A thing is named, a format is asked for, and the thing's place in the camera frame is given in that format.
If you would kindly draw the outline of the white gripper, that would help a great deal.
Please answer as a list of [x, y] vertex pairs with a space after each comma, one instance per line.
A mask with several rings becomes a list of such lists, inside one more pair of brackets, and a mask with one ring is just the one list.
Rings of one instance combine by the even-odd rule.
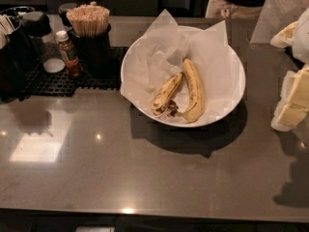
[[[285, 48], [292, 47], [295, 59], [309, 63], [309, 8], [270, 41], [270, 44]], [[298, 72], [287, 71], [283, 79], [280, 101], [277, 104], [271, 126], [277, 131], [296, 128], [309, 114], [309, 68]]]

